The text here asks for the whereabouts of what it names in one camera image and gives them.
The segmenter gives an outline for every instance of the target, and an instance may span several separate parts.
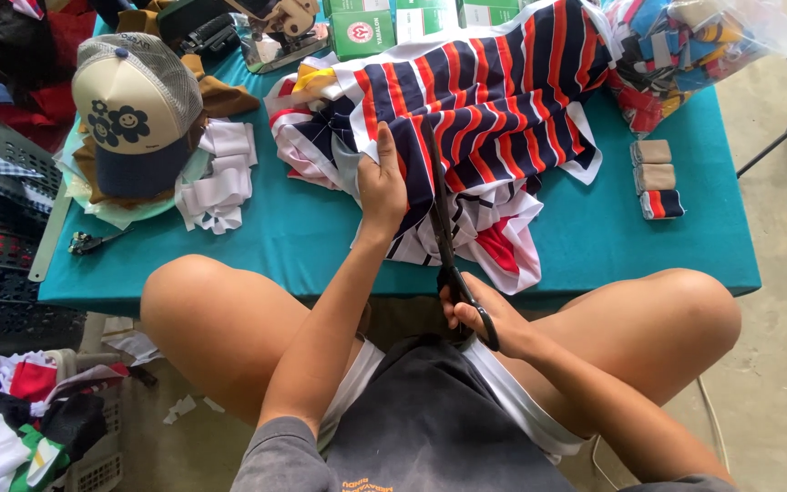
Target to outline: mesh panel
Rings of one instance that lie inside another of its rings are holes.
[[[115,49],[129,50],[126,60],[154,82],[175,112],[183,135],[202,111],[196,76],[161,39],[141,32],[103,34],[78,47],[78,72],[96,60],[115,56]]]

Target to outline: green fabric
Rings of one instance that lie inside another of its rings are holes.
[[[71,463],[69,460],[68,454],[62,451],[63,446],[59,443],[53,442],[51,440],[47,440],[50,442],[53,447],[60,449],[60,453],[54,459],[53,464],[45,473],[45,477],[42,478],[35,487],[30,487],[29,484],[26,483],[26,476],[29,474],[29,466],[32,464],[32,457],[35,456],[35,452],[38,449],[38,442],[44,439],[45,436],[41,434],[38,430],[35,430],[35,427],[32,427],[29,424],[22,425],[18,432],[24,433],[25,435],[20,438],[20,441],[23,442],[23,445],[28,447],[31,450],[29,455],[29,460],[20,465],[20,467],[14,473],[14,479],[11,481],[11,486],[9,488],[9,492],[35,492],[38,490],[44,490],[48,484],[53,481],[53,477],[56,476],[56,470],[65,469]]]
[[[296,65],[254,75],[235,51],[208,68],[222,81],[243,83],[249,93],[262,97]],[[591,97],[585,112],[603,164],[590,186],[560,169],[543,173],[537,198],[545,207],[530,225],[542,280],[512,302],[519,308],[558,308],[601,285],[673,267],[708,273],[734,295],[758,289],[761,278],[715,89],[694,95],[651,134],[670,142],[676,188],[687,210],[674,220],[643,219],[629,156],[634,138],[606,89]],[[348,254],[360,208],[345,193],[286,178],[290,167],[276,157],[265,108],[234,119],[254,124],[259,161],[251,175],[254,196],[241,208],[239,229],[222,236],[201,229],[187,232],[172,208],[134,222],[133,232],[102,251],[72,256],[66,249],[75,231],[107,236],[117,230],[72,203],[38,300],[137,316],[147,277],[162,264],[191,253],[263,274],[295,296],[319,296]],[[476,263],[458,259],[457,264],[487,278]],[[437,272],[385,262],[373,294],[436,296]]]

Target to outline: clear plastic bag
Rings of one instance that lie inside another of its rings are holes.
[[[623,51],[607,85],[639,138],[702,88],[787,57],[787,0],[612,0],[603,12]]]

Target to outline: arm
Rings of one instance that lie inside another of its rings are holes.
[[[358,238],[281,356],[257,427],[293,416],[317,437],[323,413],[336,395],[378,267],[406,213],[406,185],[399,174],[394,139],[384,123],[378,126],[378,157],[380,164],[364,157],[358,165],[363,205]]]
[[[500,352],[532,365],[578,405],[641,482],[669,482],[686,475],[708,474],[734,484],[702,442],[642,393],[532,328],[496,290],[469,273],[464,278],[494,320]],[[482,330],[473,307],[465,303],[452,306],[444,289],[442,297],[450,326],[459,320],[473,330]]]

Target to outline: cap brim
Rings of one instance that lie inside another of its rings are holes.
[[[175,186],[190,158],[187,136],[146,154],[117,154],[96,145],[96,182],[115,198],[154,198]]]

